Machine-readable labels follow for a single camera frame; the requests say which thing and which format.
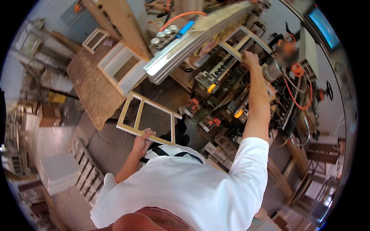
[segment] white bucket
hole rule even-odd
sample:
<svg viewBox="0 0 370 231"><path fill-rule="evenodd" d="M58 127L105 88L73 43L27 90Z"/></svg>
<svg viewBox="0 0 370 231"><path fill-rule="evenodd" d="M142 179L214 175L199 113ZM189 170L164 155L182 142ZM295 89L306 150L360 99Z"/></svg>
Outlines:
<svg viewBox="0 0 370 231"><path fill-rule="evenodd" d="M51 89L56 91L63 91L66 93L71 92L73 85L72 82L67 78L67 76L51 72L50 77L51 77L50 85Z"/></svg>

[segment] person's left hand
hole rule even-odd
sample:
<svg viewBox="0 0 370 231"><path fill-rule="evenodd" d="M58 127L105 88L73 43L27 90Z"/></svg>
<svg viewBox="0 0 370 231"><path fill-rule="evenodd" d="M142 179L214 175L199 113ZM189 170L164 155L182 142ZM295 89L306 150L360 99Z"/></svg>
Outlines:
<svg viewBox="0 0 370 231"><path fill-rule="evenodd" d="M153 141L147 140L150 135L155 136L156 132L153 132L152 129L147 128L143 130L144 135L137 136L134 141L134 146L132 147L131 153L137 155L139 159L148 151L149 146L153 143Z"/></svg>

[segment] blue screen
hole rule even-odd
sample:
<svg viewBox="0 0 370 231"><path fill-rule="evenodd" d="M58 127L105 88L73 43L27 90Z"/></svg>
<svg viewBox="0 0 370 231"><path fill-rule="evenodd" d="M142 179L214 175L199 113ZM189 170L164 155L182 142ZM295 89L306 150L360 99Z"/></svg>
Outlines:
<svg viewBox="0 0 370 231"><path fill-rule="evenodd" d="M316 24L317 28L322 33L331 49L333 49L336 45L339 44L339 39L335 34L332 26L318 8L315 8L309 14L309 17Z"/></svg>

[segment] particle board tabletop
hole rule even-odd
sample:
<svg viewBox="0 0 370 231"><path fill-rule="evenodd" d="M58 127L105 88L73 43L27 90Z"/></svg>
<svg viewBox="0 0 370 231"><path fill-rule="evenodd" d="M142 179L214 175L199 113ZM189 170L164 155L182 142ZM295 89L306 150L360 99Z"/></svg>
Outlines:
<svg viewBox="0 0 370 231"><path fill-rule="evenodd" d="M103 42L96 47L94 55L81 48L67 67L73 88L98 130L126 100L97 68L111 49Z"/></svg>

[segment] black strap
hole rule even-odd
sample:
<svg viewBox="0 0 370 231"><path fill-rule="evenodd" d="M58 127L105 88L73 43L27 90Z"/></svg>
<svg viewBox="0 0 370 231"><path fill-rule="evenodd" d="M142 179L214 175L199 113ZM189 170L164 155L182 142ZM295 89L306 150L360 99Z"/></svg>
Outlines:
<svg viewBox="0 0 370 231"><path fill-rule="evenodd" d="M167 154L165 151L163 151L161 148L159 148L158 146L156 146L156 147L154 147L153 149L152 149L157 155L159 155L159 156L169 156L169 154ZM190 153L188 153L188 152L180 152L180 153L177 153L176 155L174 155L174 156L180 156L180 157L183 157L184 155L186 155L186 154L189 154L189 155L191 155L192 157L194 157L196 160L198 160L200 163L202 163L203 164L203 161L199 158L199 157L197 157L197 156L194 156L194 155L192 155L192 154L190 154ZM147 159L147 158L145 158L145 157L142 157L141 159L140 159L140 161L141 162L143 162L143 163L147 163L148 161L149 161L149 159Z"/></svg>

